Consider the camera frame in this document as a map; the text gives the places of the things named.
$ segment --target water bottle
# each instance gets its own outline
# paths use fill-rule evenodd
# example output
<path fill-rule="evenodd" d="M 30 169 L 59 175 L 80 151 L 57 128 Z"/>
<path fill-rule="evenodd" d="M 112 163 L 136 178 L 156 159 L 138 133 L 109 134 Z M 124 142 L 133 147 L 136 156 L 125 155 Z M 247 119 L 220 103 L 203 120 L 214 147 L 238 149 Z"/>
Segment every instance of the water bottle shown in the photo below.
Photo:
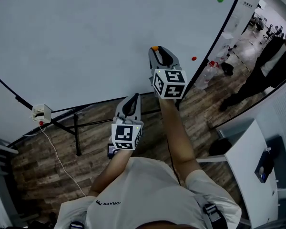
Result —
<path fill-rule="evenodd" d="M 213 76 L 216 75 L 218 72 L 218 63 L 214 61 L 210 61 L 207 66 L 204 68 L 204 70 L 201 72 L 200 76 L 198 77 L 197 81 L 194 83 L 194 85 L 198 89 L 205 89 L 208 87 L 209 81 L 213 78 Z"/>

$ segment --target white t-shirt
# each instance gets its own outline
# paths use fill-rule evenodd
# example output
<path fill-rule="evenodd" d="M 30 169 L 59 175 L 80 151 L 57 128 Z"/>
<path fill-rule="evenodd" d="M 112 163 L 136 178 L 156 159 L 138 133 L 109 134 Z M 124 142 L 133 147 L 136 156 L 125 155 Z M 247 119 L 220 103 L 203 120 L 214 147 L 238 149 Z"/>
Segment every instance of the white t-shirt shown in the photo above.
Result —
<path fill-rule="evenodd" d="M 276 65 L 276 63 L 279 61 L 279 59 L 283 56 L 285 52 L 286 52 L 286 46 L 284 43 L 280 48 L 280 50 L 261 67 L 264 77 L 266 77 L 269 74 L 269 72 L 273 69 L 273 67 Z"/>
<path fill-rule="evenodd" d="M 195 194 L 216 204 L 229 229 L 237 227 L 240 207 L 204 171 L 190 173 L 185 184 L 187 189 L 164 162 L 132 157 L 125 171 L 97 198 L 63 203 L 55 229 L 69 229 L 73 221 L 82 222 L 86 229 L 135 229 L 153 221 L 206 229 Z"/>

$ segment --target wooden floor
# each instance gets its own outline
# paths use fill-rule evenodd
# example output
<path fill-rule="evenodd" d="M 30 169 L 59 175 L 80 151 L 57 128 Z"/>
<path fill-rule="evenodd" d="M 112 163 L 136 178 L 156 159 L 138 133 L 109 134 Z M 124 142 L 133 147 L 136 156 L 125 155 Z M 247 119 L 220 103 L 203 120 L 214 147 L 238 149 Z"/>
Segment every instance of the wooden floor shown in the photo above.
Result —
<path fill-rule="evenodd" d="M 250 74 L 233 53 L 227 62 L 235 68 L 232 76 L 225 76 L 220 70 L 210 81 L 207 89 L 202 91 L 193 87 L 180 105 L 180 115 L 197 157 L 207 156 L 211 143 L 218 138 L 216 131 L 212 130 L 213 126 L 228 120 L 263 97 L 262 94 L 258 94 L 230 107 L 224 113 L 219 112 L 218 108 L 222 100 L 231 93 L 237 92 Z M 79 113 L 79 124 L 113 118 L 118 103 L 119 101 L 112 101 L 85 109 Z M 152 94 L 142 97 L 142 112 L 158 108 Z M 142 121 L 144 122 L 143 136 L 134 156 L 154 158 L 171 165 L 161 113 L 143 115 Z M 71 126 L 72 120 L 67 119 L 62 123 Z M 80 157 L 75 155 L 74 136 L 55 126 L 47 128 L 45 132 L 55 145 L 66 170 L 87 194 L 92 181 L 109 162 L 107 143 L 111 134 L 111 122 L 79 129 L 82 151 Z M 58 213 L 62 202 L 82 197 L 75 183 L 64 173 L 52 146 L 43 133 L 27 138 L 19 143 L 17 148 L 19 154 L 12 159 L 11 163 L 22 199 L 21 204 L 16 205 L 19 210 L 27 215 L 38 212 L 42 220 L 52 211 Z M 203 170 L 244 208 L 240 191 L 227 164 L 203 165 Z"/>

